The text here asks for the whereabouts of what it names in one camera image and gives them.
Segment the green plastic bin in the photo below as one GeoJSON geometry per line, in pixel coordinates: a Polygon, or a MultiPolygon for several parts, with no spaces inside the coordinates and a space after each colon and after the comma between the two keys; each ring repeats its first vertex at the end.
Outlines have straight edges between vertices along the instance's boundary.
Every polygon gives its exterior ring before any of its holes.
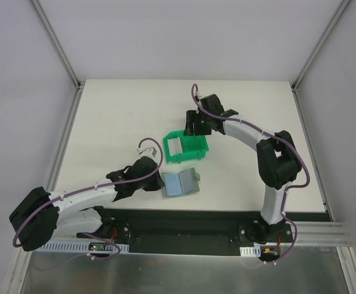
{"type": "Polygon", "coordinates": [[[209,151],[206,137],[185,136],[183,130],[172,131],[163,138],[167,163],[180,164],[188,160],[201,160],[209,151]]]}

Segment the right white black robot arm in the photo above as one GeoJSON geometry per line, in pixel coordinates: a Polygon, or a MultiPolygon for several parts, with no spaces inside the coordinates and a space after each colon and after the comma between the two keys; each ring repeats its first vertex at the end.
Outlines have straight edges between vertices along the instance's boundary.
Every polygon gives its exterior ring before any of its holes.
{"type": "Polygon", "coordinates": [[[210,135],[213,131],[235,138],[256,152],[259,176],[265,184],[263,223],[258,225],[258,236],[272,241],[283,220],[282,204],[285,188],[295,181],[302,164],[292,151],[295,146],[289,132],[268,133],[253,123],[246,122],[234,110],[225,110],[217,95],[193,97],[196,110],[186,113],[185,136],[210,135]]]}

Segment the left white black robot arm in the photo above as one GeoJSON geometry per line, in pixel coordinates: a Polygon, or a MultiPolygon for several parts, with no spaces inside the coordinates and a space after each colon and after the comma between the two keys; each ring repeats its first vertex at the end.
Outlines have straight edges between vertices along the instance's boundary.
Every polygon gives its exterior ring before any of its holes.
{"type": "Polygon", "coordinates": [[[102,209],[131,197],[137,190],[153,192],[164,183],[161,163],[141,156],[133,165],[108,173],[94,185],[71,192],[32,189],[9,216],[15,231],[12,245],[29,252],[45,245],[54,236],[93,233],[106,238],[111,222],[102,209]]]}

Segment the sage green card holder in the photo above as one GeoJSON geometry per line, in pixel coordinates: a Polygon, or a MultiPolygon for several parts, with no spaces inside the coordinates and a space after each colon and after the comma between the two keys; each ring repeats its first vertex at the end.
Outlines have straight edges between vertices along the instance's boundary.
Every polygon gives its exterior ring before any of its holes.
{"type": "Polygon", "coordinates": [[[183,197],[200,191],[200,175],[195,168],[189,168],[178,173],[162,173],[164,182],[162,194],[165,198],[183,197]]]}

